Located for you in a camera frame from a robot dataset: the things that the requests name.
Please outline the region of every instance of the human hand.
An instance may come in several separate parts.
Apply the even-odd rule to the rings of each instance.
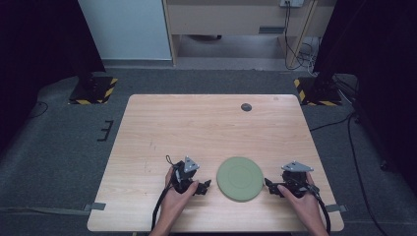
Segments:
[[[307,172],[307,182],[314,185],[309,172]],[[310,192],[298,199],[282,185],[278,185],[278,190],[292,205],[298,218],[312,236],[328,236],[320,216],[319,203]]]
[[[170,184],[170,179],[172,176],[173,169],[169,168],[168,173],[165,176],[165,187]],[[199,181],[194,181],[188,190],[179,194],[175,191],[174,188],[170,188],[165,195],[161,203],[161,210],[159,215],[159,220],[150,233],[151,236],[164,236],[168,235],[172,226],[175,223],[175,220],[180,216],[181,212],[185,208],[185,205],[196,193],[197,187],[199,186]]]

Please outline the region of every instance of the round green disc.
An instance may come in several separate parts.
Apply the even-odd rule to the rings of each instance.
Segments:
[[[260,167],[246,157],[230,157],[217,171],[217,184],[231,200],[246,202],[258,195],[264,184]]]

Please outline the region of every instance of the yellow black hazard tape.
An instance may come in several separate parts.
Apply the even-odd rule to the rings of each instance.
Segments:
[[[300,81],[294,80],[294,85],[297,88],[298,94],[300,96],[301,104],[303,105],[327,105],[327,106],[335,106],[340,105],[341,102],[334,102],[334,101],[326,101],[326,100],[320,100],[320,101],[309,101],[306,99],[306,93],[303,91],[302,87],[300,86]]]
[[[102,95],[96,99],[87,98],[88,96],[80,96],[75,99],[70,99],[70,104],[80,104],[80,105],[89,105],[89,104],[98,104],[98,103],[107,103],[110,98],[111,93],[113,93],[114,87],[116,86],[117,79],[109,78],[111,80],[105,81],[107,86],[102,91]]]

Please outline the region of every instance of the power strip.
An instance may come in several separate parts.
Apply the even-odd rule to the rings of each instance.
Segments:
[[[279,3],[280,7],[288,7],[291,6],[292,8],[300,8],[304,4],[304,0],[281,0]]]

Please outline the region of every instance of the gray carpet floor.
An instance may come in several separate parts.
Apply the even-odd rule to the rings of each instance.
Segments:
[[[0,207],[82,209],[94,202],[129,96],[135,93],[297,94],[305,72],[126,70],[107,73],[119,81],[106,104],[70,105],[76,78],[44,88],[25,126],[0,158]],[[310,128],[340,121],[353,111],[340,106],[302,106]],[[98,142],[114,125],[106,142]],[[353,144],[375,219],[387,235],[417,235],[416,197],[381,159],[360,124],[351,122]],[[367,212],[348,139],[347,122],[312,132],[337,202],[347,205],[345,227],[332,235],[383,235]],[[92,233],[85,215],[0,213],[0,235],[131,235]]]

